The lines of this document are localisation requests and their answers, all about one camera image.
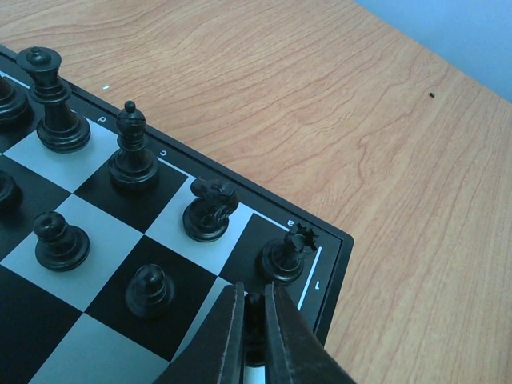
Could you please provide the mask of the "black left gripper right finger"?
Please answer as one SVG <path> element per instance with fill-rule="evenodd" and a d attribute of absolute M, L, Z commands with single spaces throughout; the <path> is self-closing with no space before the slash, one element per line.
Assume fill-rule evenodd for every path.
<path fill-rule="evenodd" d="M 353 383 L 326 352 L 283 286 L 265 287 L 268 383 Z"/>

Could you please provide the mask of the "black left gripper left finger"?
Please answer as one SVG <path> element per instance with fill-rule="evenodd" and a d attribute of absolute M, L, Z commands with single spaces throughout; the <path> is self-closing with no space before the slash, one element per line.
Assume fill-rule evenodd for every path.
<path fill-rule="evenodd" d="M 225 286 L 189 345 L 156 383 L 241 383 L 244 309 L 243 284 Z"/>

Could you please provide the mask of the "black pawn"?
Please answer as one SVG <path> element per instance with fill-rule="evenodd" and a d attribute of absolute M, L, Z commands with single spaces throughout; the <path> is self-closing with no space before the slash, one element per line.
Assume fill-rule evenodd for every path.
<path fill-rule="evenodd" d="M 33 223 L 38 238 L 35 257 L 48 270 L 65 272 L 82 264 L 90 252 L 90 239 L 78 226 L 70 225 L 56 211 L 39 214 Z"/>
<path fill-rule="evenodd" d="M 245 296 L 244 348 L 247 366 L 259 367 L 265 364 L 265 298 L 259 293 Z"/>
<path fill-rule="evenodd" d="M 130 312 L 143 319 L 163 316 L 174 299 L 174 283 L 159 265 L 141 266 L 130 280 L 125 301 Z"/>
<path fill-rule="evenodd" d="M 22 200 L 22 192 L 13 176 L 1 171 L 1 211 L 16 209 Z"/>

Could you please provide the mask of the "black king chess piece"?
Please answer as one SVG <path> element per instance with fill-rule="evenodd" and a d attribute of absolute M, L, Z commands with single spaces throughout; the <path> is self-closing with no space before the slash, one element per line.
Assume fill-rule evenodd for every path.
<path fill-rule="evenodd" d="M 20 51 L 16 63 L 33 80 L 30 96 L 44 107 L 36 132 L 42 144 L 56 153 L 73 153 L 84 148 L 90 140 L 90 124 L 71 111 L 67 100 L 71 88 L 59 76 L 62 57 L 46 47 L 33 46 Z"/>

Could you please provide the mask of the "black queen chess piece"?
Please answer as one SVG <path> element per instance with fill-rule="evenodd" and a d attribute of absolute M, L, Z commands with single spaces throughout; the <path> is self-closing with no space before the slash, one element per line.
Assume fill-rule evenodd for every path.
<path fill-rule="evenodd" d="M 32 119 L 32 108 L 20 85 L 1 77 L 1 128 L 24 127 Z"/>

